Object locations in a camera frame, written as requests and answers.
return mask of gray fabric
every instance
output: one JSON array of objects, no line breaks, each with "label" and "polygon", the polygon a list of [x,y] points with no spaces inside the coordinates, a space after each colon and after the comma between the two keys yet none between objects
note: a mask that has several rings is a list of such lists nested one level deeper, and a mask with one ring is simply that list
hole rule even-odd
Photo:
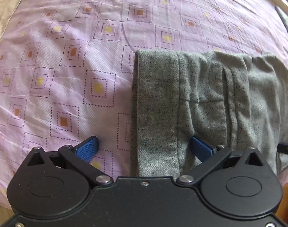
[{"label": "gray fabric", "polygon": [[277,173],[288,164],[276,158],[288,142],[288,70],[270,54],[138,50],[131,122],[133,175],[186,173],[198,163],[188,151],[194,134],[211,146],[254,145]]},{"label": "gray fabric", "polygon": [[278,15],[280,16],[285,28],[288,32],[288,15],[278,6],[275,6],[275,10],[277,11]]}]

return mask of blue gripper pad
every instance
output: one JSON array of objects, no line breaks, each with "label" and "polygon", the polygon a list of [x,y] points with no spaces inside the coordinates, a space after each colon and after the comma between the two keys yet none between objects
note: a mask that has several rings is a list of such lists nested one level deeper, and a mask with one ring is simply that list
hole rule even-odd
[{"label": "blue gripper pad", "polygon": [[193,155],[198,157],[201,162],[204,162],[214,154],[211,147],[209,147],[207,144],[205,144],[195,136],[191,138],[190,151]]},{"label": "blue gripper pad", "polygon": [[98,150],[99,140],[96,136],[91,136],[75,146],[75,155],[88,163]]}]

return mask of floor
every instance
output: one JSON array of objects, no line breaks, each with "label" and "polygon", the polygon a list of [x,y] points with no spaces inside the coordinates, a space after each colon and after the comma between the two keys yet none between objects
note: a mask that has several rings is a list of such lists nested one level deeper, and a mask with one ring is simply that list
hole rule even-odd
[{"label": "floor", "polygon": [[13,211],[0,206],[0,225],[13,216]]}]

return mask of silver screw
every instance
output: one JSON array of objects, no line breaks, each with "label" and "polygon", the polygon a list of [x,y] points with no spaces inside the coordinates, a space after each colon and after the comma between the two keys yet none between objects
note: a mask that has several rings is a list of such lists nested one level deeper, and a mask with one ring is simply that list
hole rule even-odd
[{"label": "silver screw", "polygon": [[22,223],[16,223],[15,224],[15,227],[24,227],[24,224],[22,224]]},{"label": "silver screw", "polygon": [[194,178],[190,175],[182,175],[179,177],[179,180],[182,183],[192,183],[194,181]]},{"label": "silver screw", "polygon": [[101,176],[97,176],[95,180],[98,183],[109,183],[111,181],[111,178],[110,176],[107,176],[107,175],[101,175]]},{"label": "silver screw", "polygon": [[143,185],[143,186],[148,186],[149,185],[149,183],[148,182],[141,182],[141,184]]},{"label": "silver screw", "polygon": [[274,223],[267,223],[267,224],[265,225],[265,227],[275,227],[275,224],[274,224]]}]

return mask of mattress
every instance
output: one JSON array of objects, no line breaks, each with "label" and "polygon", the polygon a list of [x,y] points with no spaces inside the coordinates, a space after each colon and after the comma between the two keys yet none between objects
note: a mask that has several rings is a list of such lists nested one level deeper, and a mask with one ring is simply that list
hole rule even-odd
[{"label": "mattress", "polygon": [[0,204],[35,146],[96,135],[91,164],[129,175],[137,49],[258,55],[288,67],[288,34],[270,0],[21,0],[0,40]]}]

